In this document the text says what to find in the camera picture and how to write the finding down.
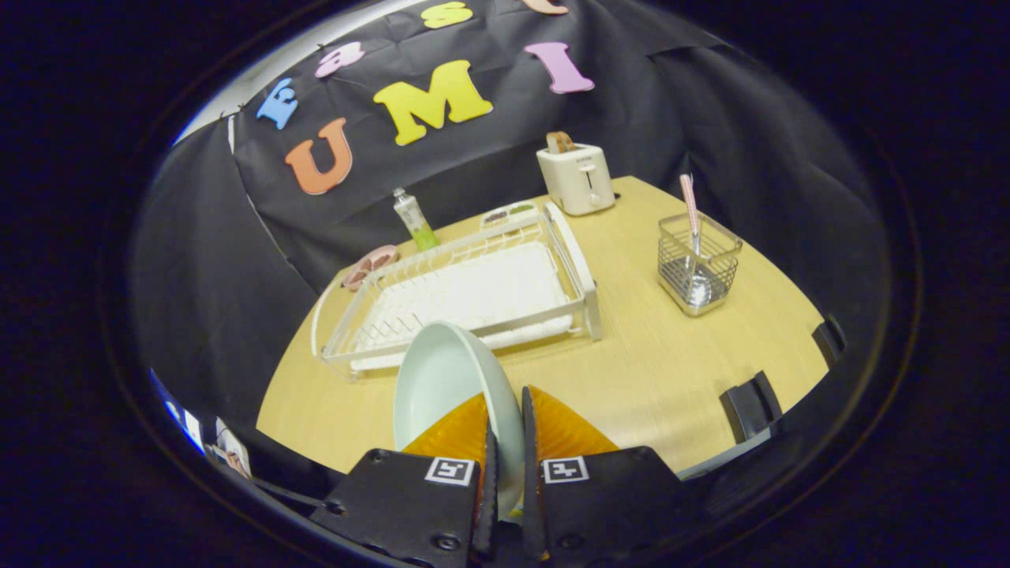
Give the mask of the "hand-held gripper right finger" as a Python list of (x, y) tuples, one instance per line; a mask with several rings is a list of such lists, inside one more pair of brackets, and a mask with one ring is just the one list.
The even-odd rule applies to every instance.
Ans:
[(695, 499), (652, 448), (541, 459), (533, 392), (522, 391), (524, 552), (538, 567), (631, 567), (681, 545)]

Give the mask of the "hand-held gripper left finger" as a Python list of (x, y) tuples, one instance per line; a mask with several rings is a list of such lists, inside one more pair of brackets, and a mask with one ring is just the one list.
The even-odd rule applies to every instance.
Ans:
[(369, 450), (310, 515), (354, 545), (421, 567), (469, 567), (493, 550), (498, 447), (476, 394), (408, 443)]

